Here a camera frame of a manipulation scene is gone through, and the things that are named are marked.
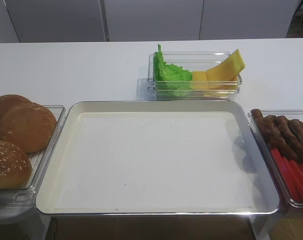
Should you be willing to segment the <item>clear plastic bun container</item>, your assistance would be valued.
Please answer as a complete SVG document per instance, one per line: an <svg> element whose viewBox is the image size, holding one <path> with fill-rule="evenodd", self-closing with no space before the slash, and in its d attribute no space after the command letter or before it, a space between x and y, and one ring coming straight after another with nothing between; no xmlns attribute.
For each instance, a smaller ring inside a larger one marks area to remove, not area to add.
<svg viewBox="0 0 303 240"><path fill-rule="evenodd" d="M40 188L66 116L66 109L63 105L46 105L45 107L51 111L56 119L56 127L52 137L45 149L28 154L32 172L26 185L18 189L0 189L0 201L3 203L27 204L28 201L34 200Z"/></svg>

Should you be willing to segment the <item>clear patty tomato container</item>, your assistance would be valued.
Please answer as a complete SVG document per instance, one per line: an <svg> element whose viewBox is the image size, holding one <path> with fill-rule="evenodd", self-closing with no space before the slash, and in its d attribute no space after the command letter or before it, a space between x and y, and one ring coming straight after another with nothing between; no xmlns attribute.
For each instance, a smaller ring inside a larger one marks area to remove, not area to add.
<svg viewBox="0 0 303 240"><path fill-rule="evenodd" d="M294 119L298 119L298 120L303 122L303 110L260 110L260 111L261 111L263 117L266 117L268 115L274 115L276 117L285 116L289 121L294 120ZM270 168L272 177L273 177L274 181L276 182L276 185L279 187L279 190L281 192L283 201L285 203L287 203L288 205L290 205L293 209L302 209L303 210L303 200L302 200L301 196L299 195L300 200L293 200L291 198L291 196L288 192L287 186L284 183L284 180L283 180L283 178L280 174L280 171L277 167L276 161L274 160L274 158L271 154L271 150L268 147L268 145L265 143L262 135L260 134L260 132L259 132L259 130L258 130L256 124L255 124L255 121L254 121L254 119L251 115L251 111L249 112L248 117L249 117L249 125L251 127L251 130L253 131L256 142L258 143L258 145L259 145L259 147L262 151L262 154L265 158L265 161L267 162L267 164ZM283 157L284 157L284 159L287 163L287 166L290 170L290 173L292 174L292 179L294 181L294 175L293 175L293 172L292 172L292 170L289 166L289 163L288 163L290 160L288 160L285 156L283 156ZM301 169L302 163L303 162L301 162L301 163L296 162L299 169L303 173L303 171Z"/></svg>

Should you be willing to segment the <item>red tomato slice left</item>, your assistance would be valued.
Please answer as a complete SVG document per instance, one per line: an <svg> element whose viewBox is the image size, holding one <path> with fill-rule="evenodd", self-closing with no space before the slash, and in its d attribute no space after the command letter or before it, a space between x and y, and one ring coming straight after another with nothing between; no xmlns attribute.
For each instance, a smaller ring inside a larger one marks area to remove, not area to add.
<svg viewBox="0 0 303 240"><path fill-rule="evenodd" d="M277 168L283 178L283 181L287 187L289 195L291 196L291 198L293 200L299 201L301 198L295 188L294 180L293 180L292 174L290 172L290 169L287 166L285 158L281 155L281 153L279 152L279 150L277 148L272 149L270 152L271 152L273 159L276 162Z"/></svg>

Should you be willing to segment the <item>large white metal tray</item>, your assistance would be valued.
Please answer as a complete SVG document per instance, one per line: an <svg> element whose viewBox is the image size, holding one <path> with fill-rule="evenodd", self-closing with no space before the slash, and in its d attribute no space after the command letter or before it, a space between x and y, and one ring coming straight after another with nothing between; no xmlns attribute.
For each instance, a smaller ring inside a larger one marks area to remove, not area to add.
<svg viewBox="0 0 303 240"><path fill-rule="evenodd" d="M48 215L268 215L279 205L231 100L79 102L35 198Z"/></svg>

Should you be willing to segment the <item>leftmost brown meat patty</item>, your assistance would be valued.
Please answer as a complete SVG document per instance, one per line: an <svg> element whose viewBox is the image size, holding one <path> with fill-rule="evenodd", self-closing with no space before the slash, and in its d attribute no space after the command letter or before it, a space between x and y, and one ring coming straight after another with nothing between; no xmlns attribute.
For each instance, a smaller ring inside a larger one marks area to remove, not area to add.
<svg viewBox="0 0 303 240"><path fill-rule="evenodd" d="M272 150L274 148L277 148L279 152L282 154L282 156L285 156L284 153L286 153L287 145L283 138L277 138L273 139L270 138L270 132L266 129L263 115L260 109L254 108L250 111L251 116L253 117L253 120L255 122L255 125L257 126L263 140L268 145L269 149Z"/></svg>

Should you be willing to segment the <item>upright yellow cheese slice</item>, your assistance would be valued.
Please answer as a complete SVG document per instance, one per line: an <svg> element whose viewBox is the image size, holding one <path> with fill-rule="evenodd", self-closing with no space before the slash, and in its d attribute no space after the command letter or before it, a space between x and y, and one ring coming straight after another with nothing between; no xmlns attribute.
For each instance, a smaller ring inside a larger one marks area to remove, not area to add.
<svg viewBox="0 0 303 240"><path fill-rule="evenodd" d="M244 60L239 49L235 50L219 65L206 71L208 81L231 81L245 68Z"/></svg>

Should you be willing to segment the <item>plain bun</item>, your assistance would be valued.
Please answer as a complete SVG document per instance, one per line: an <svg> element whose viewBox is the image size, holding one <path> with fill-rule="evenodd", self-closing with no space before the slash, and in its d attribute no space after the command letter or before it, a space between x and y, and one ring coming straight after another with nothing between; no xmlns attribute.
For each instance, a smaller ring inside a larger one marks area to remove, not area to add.
<svg viewBox="0 0 303 240"><path fill-rule="evenodd" d="M21 103L11 107L0 119L0 140L12 143L26 154L47 147L57 120L46 107L34 103Z"/></svg>
<svg viewBox="0 0 303 240"><path fill-rule="evenodd" d="M32 103L32 101L21 95L7 94L0 96L0 119L10 108L28 103Z"/></svg>

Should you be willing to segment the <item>plain bun rear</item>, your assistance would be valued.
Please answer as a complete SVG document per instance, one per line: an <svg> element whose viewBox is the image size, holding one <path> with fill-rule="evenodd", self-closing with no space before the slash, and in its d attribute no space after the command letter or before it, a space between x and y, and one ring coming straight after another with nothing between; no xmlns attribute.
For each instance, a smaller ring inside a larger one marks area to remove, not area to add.
<svg viewBox="0 0 303 240"><path fill-rule="evenodd" d="M28 103L32 103L32 101L21 95L7 94L0 96L0 119L10 108Z"/></svg>

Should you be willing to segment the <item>sesame seed bun top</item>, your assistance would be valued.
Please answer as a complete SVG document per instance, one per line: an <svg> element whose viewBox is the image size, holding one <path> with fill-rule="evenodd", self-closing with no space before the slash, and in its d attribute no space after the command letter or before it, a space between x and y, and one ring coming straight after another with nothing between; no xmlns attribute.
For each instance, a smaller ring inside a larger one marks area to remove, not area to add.
<svg viewBox="0 0 303 240"><path fill-rule="evenodd" d="M0 140L0 190L24 188L31 174L28 156L16 145Z"/></svg>

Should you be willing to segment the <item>clear lettuce cheese container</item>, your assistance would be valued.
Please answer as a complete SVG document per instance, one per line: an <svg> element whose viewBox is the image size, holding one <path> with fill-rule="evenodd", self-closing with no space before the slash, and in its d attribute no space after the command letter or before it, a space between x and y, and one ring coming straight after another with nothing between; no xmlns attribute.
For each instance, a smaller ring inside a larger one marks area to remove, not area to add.
<svg viewBox="0 0 303 240"><path fill-rule="evenodd" d="M168 65L174 65L192 74L191 80L158 80L155 73L155 54L148 59L147 92L155 100L203 100L235 98L240 92L243 80L237 75L230 81L209 81L204 72L218 66L229 56L224 51L176 51L163 52L163 60Z"/></svg>

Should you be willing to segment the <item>flat yellow cheese slice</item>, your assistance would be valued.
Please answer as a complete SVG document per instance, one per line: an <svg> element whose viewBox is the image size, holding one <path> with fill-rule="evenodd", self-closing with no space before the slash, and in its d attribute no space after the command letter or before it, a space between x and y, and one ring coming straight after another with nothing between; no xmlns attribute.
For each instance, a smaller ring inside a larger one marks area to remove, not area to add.
<svg viewBox="0 0 303 240"><path fill-rule="evenodd" d="M193 90L205 91L209 89L206 71L193 71L191 87Z"/></svg>

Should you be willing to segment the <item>green lettuce leaf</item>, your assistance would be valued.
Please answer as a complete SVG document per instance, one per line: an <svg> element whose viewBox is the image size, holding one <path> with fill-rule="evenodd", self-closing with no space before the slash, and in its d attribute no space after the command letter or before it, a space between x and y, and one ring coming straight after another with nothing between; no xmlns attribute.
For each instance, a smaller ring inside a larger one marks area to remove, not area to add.
<svg viewBox="0 0 303 240"><path fill-rule="evenodd" d="M181 98L192 89L192 73L182 66L165 62L160 44L157 45L157 52L153 56L153 77L156 90L162 97Z"/></svg>

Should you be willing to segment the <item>plain bun front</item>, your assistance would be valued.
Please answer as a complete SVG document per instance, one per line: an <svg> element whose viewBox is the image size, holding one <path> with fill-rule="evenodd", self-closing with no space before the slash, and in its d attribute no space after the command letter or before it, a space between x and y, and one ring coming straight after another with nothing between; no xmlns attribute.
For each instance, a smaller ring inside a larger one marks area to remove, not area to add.
<svg viewBox="0 0 303 240"><path fill-rule="evenodd" d="M0 119L0 140L12 143L26 154L47 147L57 120L46 107L34 103L21 103L11 107Z"/></svg>

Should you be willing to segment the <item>red tomato slice middle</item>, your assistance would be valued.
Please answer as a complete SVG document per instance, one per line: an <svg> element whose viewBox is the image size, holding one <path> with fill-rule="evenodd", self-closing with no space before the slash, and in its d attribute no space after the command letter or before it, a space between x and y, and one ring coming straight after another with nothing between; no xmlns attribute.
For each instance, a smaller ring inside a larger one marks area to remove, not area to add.
<svg viewBox="0 0 303 240"><path fill-rule="evenodd" d="M299 166L297 163L293 160L290 160L288 162L292 172L293 172L293 178L294 178L294 185L296 187L296 190L298 191L298 194L300 195L301 199L303 200L303 173L299 169Z"/></svg>

